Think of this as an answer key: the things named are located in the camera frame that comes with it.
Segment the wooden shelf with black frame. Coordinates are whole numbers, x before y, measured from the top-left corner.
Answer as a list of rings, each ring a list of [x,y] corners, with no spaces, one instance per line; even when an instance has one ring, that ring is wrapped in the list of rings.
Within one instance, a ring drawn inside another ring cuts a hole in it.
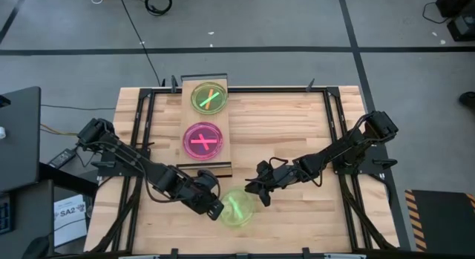
[[[190,175],[207,169],[217,177],[231,177],[227,75],[183,76],[182,81],[177,167]]]

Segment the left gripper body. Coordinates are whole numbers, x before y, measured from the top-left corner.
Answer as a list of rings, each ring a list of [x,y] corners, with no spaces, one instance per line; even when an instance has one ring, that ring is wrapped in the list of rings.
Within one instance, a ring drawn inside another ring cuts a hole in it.
[[[206,214],[208,211],[216,212],[216,203],[219,197],[206,187],[195,182],[195,179],[178,191],[181,202],[197,214]]]

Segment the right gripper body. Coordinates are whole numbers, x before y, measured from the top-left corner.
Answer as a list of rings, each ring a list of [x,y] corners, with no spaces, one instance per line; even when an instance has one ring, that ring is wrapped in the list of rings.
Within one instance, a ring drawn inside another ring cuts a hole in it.
[[[267,188],[286,188],[294,183],[309,182],[310,176],[299,164],[287,165],[283,163],[274,168],[271,178],[259,178],[259,181],[265,183]]]

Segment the white printed paper sheet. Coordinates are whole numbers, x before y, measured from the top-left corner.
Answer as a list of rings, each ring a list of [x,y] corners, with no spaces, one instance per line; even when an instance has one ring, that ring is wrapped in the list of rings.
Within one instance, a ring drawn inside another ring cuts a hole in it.
[[[54,203],[55,248],[86,236],[86,210],[84,197],[79,194]]]

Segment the blue panel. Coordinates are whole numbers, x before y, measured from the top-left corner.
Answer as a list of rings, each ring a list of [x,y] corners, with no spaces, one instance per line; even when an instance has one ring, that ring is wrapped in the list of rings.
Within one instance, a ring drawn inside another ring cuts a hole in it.
[[[14,208],[10,194],[0,194],[0,235],[14,230]]]

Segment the black power adapter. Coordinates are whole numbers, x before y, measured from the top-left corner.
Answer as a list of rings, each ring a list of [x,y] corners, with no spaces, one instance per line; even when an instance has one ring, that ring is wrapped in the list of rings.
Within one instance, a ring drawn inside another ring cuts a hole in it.
[[[53,168],[60,169],[62,166],[69,163],[76,156],[75,149],[66,148],[60,154],[56,155],[47,164]]]

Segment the black rounded floor object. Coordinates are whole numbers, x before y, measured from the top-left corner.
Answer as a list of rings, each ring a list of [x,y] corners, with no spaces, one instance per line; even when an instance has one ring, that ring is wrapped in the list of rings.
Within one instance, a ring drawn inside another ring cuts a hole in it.
[[[25,249],[22,259],[41,259],[48,255],[50,241],[48,236],[33,239]]]

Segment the black floor equipment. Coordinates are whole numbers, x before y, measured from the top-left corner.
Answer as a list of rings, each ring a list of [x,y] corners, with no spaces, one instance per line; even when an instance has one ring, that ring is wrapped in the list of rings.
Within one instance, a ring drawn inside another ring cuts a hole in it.
[[[475,0],[436,0],[447,28],[455,42],[475,41]]]

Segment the black hazard striped mat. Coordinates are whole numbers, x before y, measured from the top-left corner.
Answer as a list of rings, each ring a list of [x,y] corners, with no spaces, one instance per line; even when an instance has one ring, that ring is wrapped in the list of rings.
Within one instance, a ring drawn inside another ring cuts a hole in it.
[[[475,196],[445,191],[404,192],[418,252],[475,257]]]

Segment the person's foot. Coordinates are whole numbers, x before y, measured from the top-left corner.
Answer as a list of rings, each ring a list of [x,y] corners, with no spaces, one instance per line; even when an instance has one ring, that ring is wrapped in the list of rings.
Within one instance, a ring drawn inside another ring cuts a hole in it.
[[[475,111],[475,92],[467,91],[459,96],[459,103],[472,111]]]

